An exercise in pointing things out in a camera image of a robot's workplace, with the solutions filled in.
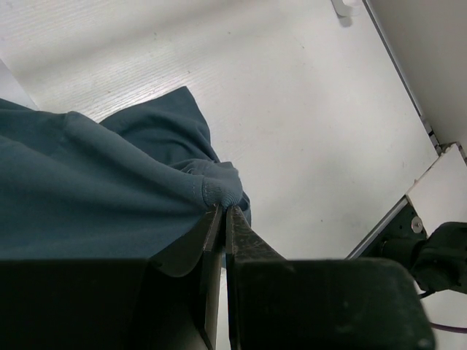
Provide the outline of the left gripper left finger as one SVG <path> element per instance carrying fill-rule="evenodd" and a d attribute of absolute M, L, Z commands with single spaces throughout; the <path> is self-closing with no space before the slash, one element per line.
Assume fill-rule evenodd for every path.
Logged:
<path fill-rule="evenodd" d="M 223 210 L 213 206 L 156 255 L 149 288 L 150 349 L 214 349 Z"/>

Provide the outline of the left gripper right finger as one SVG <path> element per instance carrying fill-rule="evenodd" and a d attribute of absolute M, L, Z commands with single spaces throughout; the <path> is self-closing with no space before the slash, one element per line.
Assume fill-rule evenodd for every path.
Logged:
<path fill-rule="evenodd" d="M 226 213 L 228 326 L 232 349 L 283 349 L 287 261 L 247 222 L 242 210 Z"/>

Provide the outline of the teal t shirt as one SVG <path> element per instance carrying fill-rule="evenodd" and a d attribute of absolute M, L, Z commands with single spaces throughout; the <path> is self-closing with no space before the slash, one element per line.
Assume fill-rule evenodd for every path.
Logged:
<path fill-rule="evenodd" d="M 186 87 L 101 122 L 1 102 L 1 257 L 149 258 L 208 209 L 251 215 Z"/>

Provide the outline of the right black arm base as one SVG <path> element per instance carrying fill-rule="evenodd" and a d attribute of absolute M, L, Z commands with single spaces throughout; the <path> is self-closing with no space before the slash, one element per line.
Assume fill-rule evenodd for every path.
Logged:
<path fill-rule="evenodd" d="M 404 266 L 424 292 L 466 293 L 464 222 L 445 222 L 428 234 L 413 206 L 407 204 L 383 230 L 374 255 Z"/>

